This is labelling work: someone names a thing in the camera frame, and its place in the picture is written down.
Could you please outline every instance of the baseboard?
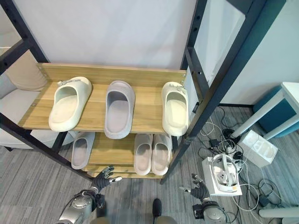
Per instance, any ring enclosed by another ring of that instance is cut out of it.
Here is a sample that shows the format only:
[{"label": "baseboard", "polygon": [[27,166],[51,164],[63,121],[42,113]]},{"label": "baseboard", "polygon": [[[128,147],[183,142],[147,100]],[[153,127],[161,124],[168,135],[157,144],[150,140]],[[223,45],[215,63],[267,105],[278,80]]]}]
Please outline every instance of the baseboard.
[{"label": "baseboard", "polygon": [[219,104],[218,106],[253,108],[253,105],[249,105],[249,104]]}]

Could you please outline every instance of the table leg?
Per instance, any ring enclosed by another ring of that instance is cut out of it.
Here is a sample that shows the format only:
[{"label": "table leg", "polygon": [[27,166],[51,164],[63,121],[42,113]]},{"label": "table leg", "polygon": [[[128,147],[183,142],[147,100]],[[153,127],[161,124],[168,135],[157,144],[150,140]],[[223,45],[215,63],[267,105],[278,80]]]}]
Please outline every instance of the table leg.
[{"label": "table leg", "polygon": [[284,218],[298,217],[299,207],[280,208],[280,209],[261,209],[258,214],[263,218]]},{"label": "table leg", "polygon": [[256,123],[262,116],[268,113],[281,100],[284,99],[282,90],[278,91],[264,106],[261,107],[255,114],[253,114],[244,124],[232,133],[232,137],[236,138]]},{"label": "table leg", "polygon": [[274,137],[275,135],[281,133],[285,129],[289,128],[293,124],[296,124],[298,121],[299,121],[299,114],[296,114],[295,116],[288,119],[285,123],[281,124],[280,126],[274,128],[272,131],[270,131],[269,133],[264,135],[263,138],[268,140],[268,139]]}]

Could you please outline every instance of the black shoe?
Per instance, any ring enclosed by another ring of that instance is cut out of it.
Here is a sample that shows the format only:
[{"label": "black shoe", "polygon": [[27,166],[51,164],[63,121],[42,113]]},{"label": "black shoe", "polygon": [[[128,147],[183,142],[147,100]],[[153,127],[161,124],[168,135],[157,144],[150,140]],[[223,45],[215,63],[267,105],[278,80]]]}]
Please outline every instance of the black shoe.
[{"label": "black shoe", "polygon": [[156,198],[153,202],[153,216],[154,218],[161,216],[162,203],[159,198]]}]

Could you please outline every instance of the white slipper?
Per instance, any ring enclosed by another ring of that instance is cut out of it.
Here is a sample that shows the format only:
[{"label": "white slipper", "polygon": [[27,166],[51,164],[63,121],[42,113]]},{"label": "white slipper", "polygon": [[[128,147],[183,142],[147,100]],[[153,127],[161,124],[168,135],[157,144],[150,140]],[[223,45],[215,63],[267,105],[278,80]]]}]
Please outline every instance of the white slipper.
[{"label": "white slipper", "polygon": [[135,93],[123,81],[113,81],[106,94],[105,135],[110,139],[126,137],[132,128]]},{"label": "white slipper", "polygon": [[156,175],[164,175],[170,163],[172,142],[167,134],[155,134],[151,170]]},{"label": "white slipper", "polygon": [[181,136],[188,129],[188,96],[185,88],[168,82],[162,88],[163,129],[169,135]]},{"label": "white slipper", "polygon": [[134,170],[138,175],[146,175],[150,172],[152,144],[152,134],[135,136]]},{"label": "white slipper", "polygon": [[80,132],[76,136],[71,155],[71,167],[74,169],[82,169],[88,164],[94,138],[95,132]]},{"label": "white slipper", "polygon": [[49,126],[55,132],[73,129],[80,120],[84,106],[92,92],[92,84],[85,77],[58,82]]}]

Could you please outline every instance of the white box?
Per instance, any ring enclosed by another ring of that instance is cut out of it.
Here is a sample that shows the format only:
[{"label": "white box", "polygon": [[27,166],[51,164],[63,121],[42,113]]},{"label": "white box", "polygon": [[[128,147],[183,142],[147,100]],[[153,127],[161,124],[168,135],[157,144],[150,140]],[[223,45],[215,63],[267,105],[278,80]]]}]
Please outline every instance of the white box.
[{"label": "white box", "polygon": [[244,150],[244,156],[258,167],[272,163],[278,149],[259,134],[250,130],[244,134],[238,145]]},{"label": "white box", "polygon": [[223,192],[223,191],[218,190],[215,180],[212,177],[212,168],[211,168],[212,159],[213,159],[212,157],[207,157],[201,162],[202,168],[204,170],[206,187],[208,188],[210,195],[213,195],[213,196],[242,195],[241,187],[239,185],[237,186],[237,191],[235,191],[235,192]]}]

